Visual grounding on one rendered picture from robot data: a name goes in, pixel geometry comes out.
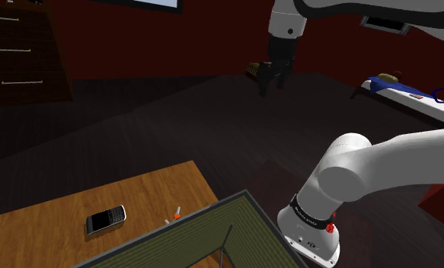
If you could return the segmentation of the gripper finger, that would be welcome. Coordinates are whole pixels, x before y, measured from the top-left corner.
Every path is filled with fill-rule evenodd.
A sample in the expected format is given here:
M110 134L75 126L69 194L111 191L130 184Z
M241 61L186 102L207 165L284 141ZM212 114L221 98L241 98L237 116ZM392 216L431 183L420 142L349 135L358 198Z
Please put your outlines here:
M261 62L257 70L257 83L259 87L259 95L265 97L267 95L267 87L273 79L273 63Z
M292 73L293 62L294 59L289 59L280 65L276 83L278 89L283 89L286 79Z

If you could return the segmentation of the yellow striped round thing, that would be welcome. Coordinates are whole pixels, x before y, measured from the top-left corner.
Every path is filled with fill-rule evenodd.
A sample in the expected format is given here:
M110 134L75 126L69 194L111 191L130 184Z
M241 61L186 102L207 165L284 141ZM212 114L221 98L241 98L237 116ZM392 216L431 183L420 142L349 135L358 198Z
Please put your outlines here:
M259 62L251 62L247 65L246 69L245 69L245 74L247 77L249 77L250 79L253 80L257 80L257 73L260 67L260 63Z

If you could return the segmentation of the dark-framed window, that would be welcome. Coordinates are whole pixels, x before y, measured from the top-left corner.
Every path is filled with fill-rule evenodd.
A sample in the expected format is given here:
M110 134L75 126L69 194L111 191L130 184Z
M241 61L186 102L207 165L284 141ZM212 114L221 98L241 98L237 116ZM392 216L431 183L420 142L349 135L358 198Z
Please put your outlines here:
M184 0L91 0L109 5L118 5L128 8L160 11L169 14L182 14Z

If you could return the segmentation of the white and orange pen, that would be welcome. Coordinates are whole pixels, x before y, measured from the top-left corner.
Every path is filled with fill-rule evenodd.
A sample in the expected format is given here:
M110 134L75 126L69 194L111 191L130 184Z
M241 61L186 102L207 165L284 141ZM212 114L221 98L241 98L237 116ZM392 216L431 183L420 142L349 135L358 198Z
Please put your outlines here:
M177 210L176 210L176 212L174 213L174 216L173 216L173 222L178 220L179 218L180 218L180 207L178 206ZM167 219L164 220L164 223L166 225L170 224L170 222Z

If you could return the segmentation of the green striped robot stand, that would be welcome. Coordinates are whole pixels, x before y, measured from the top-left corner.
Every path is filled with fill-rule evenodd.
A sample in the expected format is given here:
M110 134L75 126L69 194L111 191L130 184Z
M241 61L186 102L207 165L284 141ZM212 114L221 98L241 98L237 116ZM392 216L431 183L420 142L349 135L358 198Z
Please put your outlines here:
M189 268L216 251L233 268L309 268L247 190L72 268Z

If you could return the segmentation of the black and silver phone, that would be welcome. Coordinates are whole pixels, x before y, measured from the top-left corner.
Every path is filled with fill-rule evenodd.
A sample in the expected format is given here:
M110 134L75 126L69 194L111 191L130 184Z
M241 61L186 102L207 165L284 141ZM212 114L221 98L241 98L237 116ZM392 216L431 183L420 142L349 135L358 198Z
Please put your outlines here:
M120 224L125 220L126 210L123 205L95 213L86 218L87 234L91 235L95 232L104 230L105 228Z

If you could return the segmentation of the dark wooden chest of drawers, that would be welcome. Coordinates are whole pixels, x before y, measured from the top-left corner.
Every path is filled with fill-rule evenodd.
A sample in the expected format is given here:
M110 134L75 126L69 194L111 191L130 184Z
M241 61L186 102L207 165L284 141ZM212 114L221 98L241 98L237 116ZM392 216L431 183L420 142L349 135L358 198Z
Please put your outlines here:
M0 0L0 107L72 100L50 0Z

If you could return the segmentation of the wooden table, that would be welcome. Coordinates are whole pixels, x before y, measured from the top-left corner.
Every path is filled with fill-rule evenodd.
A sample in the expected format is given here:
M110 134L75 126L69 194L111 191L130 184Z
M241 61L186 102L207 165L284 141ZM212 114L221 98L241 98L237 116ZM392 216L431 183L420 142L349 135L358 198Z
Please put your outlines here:
M193 161L0 215L0 268L70 268L217 202ZM86 232L86 218L122 205L126 221Z

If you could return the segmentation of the grey-framed wall vent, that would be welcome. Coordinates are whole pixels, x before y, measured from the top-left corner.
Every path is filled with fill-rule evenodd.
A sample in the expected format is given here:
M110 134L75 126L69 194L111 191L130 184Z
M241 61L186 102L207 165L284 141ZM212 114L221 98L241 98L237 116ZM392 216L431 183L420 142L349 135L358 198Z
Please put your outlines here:
M382 18L363 16L360 25L363 27L382 30L392 34L406 35L410 25L399 21L390 21Z

